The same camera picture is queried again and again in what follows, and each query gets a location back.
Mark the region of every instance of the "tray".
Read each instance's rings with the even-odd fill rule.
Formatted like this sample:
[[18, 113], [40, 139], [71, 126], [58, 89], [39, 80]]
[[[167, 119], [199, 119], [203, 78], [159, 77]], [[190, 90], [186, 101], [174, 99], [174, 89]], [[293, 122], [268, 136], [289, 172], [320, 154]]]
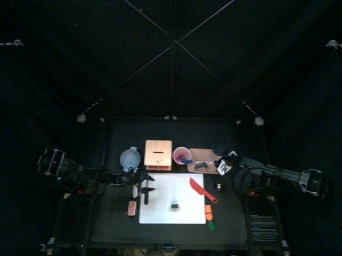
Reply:
[[189, 172], [219, 174], [214, 161], [219, 160], [221, 156], [217, 156], [211, 149], [191, 148], [190, 152], [193, 164], [187, 165]]

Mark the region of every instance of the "green object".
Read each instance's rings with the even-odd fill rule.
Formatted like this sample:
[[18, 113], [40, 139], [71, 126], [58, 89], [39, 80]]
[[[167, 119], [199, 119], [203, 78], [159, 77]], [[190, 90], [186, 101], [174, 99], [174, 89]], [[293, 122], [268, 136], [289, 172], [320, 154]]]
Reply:
[[211, 233], [214, 233], [217, 231], [217, 224], [213, 220], [209, 221], [209, 230]]

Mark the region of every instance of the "red knife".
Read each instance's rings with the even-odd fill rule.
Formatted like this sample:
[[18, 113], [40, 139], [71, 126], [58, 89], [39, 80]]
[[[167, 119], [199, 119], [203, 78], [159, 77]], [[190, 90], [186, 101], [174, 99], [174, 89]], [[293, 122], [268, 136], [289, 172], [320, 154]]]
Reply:
[[209, 193], [209, 191], [197, 183], [197, 181], [190, 178], [190, 185], [194, 190], [201, 194], [205, 195], [213, 203], [217, 203], [219, 200]]

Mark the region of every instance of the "pink cup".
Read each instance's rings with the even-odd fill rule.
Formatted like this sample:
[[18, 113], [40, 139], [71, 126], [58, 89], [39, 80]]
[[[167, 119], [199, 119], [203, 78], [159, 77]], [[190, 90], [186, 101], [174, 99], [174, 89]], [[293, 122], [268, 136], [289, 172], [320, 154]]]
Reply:
[[173, 158], [174, 158], [174, 161], [177, 162], [177, 164], [185, 165], [185, 163], [181, 162], [181, 159], [191, 160], [190, 150], [185, 147], [178, 147], [174, 150]]

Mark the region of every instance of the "cardboard box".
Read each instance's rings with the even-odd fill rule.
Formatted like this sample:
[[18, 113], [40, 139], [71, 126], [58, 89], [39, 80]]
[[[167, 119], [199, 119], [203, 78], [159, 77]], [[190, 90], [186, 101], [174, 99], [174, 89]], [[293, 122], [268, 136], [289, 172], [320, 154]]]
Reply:
[[145, 165], [147, 170], [171, 171], [173, 141], [147, 140], [145, 148]]

